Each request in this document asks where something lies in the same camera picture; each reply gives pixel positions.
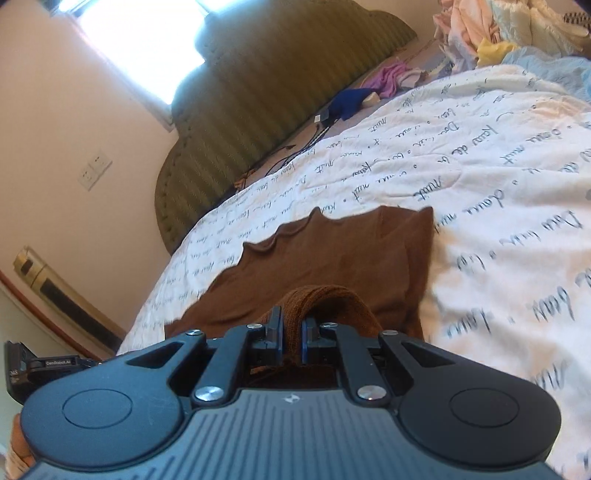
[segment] light blue blanket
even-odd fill
[[[562,85],[571,95],[591,102],[591,61],[582,57],[551,57],[539,48],[508,53],[503,64],[519,65],[538,77]]]

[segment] pink wall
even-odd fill
[[[154,186],[177,140],[77,35],[37,0],[0,8],[0,270],[30,245],[72,287],[128,329],[169,260]],[[90,192],[83,165],[113,164]]]

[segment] pink cloth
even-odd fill
[[[371,88],[380,98],[393,97],[398,89],[398,77],[407,70],[409,67],[403,61],[393,59],[391,63],[385,63],[378,72],[366,78],[360,88]]]
[[[433,15],[435,38],[455,64],[454,72],[476,68],[476,50],[483,38],[498,43],[499,27],[486,0],[440,0],[442,11]]]

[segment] yellow cloth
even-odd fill
[[[488,67],[490,65],[498,65],[503,61],[505,55],[510,51],[519,48],[519,45],[510,41],[500,41],[499,43],[491,43],[487,38],[483,38],[478,45],[476,54],[478,55],[478,67]]]

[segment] metal screw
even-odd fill
[[[223,390],[220,387],[214,387],[209,385],[207,387],[201,387],[195,392],[195,397],[203,401],[214,401],[219,400],[223,397]]]
[[[386,394],[385,389],[378,385],[365,385],[357,390],[357,395],[364,400],[381,400]]]

